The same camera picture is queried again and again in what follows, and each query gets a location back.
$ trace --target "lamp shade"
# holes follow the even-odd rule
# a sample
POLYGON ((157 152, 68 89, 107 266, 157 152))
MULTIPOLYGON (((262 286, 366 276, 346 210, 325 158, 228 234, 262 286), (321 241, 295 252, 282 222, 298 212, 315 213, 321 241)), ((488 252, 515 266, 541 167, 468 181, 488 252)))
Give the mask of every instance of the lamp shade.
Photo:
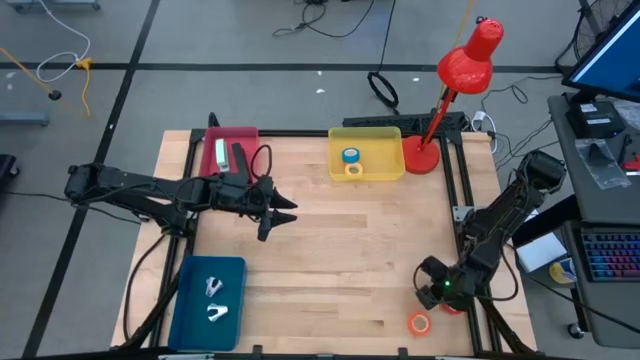
POLYGON ((455 92, 479 94, 489 87, 493 75, 491 54, 504 36, 496 20, 481 22, 469 42, 451 50, 438 63, 440 80, 455 92))

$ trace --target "blue tray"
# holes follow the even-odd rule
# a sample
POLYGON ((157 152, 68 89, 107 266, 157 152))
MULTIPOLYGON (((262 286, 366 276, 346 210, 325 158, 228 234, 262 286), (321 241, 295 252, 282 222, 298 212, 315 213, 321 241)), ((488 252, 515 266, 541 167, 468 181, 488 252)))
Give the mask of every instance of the blue tray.
POLYGON ((238 344, 247 263, 240 257, 189 256, 182 264, 178 298, 169 333, 169 348, 182 351, 231 351, 238 344), (205 295, 206 280, 215 277, 223 287, 205 295), (210 322, 207 306, 215 303, 229 312, 210 322))

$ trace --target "blue tape roll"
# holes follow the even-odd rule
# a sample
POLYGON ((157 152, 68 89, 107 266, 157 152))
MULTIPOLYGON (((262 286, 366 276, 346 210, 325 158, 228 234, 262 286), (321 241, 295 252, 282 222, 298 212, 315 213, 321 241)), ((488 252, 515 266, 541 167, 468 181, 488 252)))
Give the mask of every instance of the blue tape roll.
POLYGON ((346 148, 342 150, 342 161, 346 164, 353 164, 360 160, 360 151, 356 148, 346 148))

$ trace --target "red lamp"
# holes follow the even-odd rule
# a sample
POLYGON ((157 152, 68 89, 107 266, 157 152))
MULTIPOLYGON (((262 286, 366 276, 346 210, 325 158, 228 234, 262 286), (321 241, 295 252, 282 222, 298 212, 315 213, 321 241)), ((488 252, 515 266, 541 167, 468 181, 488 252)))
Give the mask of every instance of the red lamp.
POLYGON ((440 161, 438 146, 431 140, 449 104, 458 93, 479 94, 489 87, 493 65, 491 54, 502 40, 504 29, 496 20, 481 22, 465 46, 455 48, 438 63, 438 76, 446 85, 445 98, 437 109, 427 133, 410 136, 402 142, 407 171, 426 174, 440 161))

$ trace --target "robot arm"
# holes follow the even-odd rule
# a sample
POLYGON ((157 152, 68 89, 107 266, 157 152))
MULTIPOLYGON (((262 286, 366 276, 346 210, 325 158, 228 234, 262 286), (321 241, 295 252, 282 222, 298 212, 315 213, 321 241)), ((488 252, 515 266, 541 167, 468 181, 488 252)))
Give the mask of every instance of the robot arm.
POLYGON ((273 227, 296 220, 277 209, 296 204, 278 193, 270 176, 250 182, 242 148, 232 146, 237 173, 220 173, 184 180, 166 180, 104 166, 98 163, 72 166, 65 196, 76 206, 104 201, 154 219, 164 233, 184 236, 191 232, 189 212, 221 210, 247 215, 259 222, 258 240, 265 241, 273 227), (150 198, 170 200, 159 203, 150 198))
MULTIPOLYGON (((561 161, 541 151, 528 153, 507 189, 486 209, 469 211, 456 227, 457 236, 463 241, 458 262, 447 267, 429 256, 420 264, 432 282, 416 291, 422 305, 431 309, 447 304, 466 311, 479 290, 489 286, 500 263, 502 247, 529 214, 542 205, 546 194, 560 189, 565 174, 561 161)), ((509 328, 491 300, 479 300, 513 351, 532 352, 509 328)))

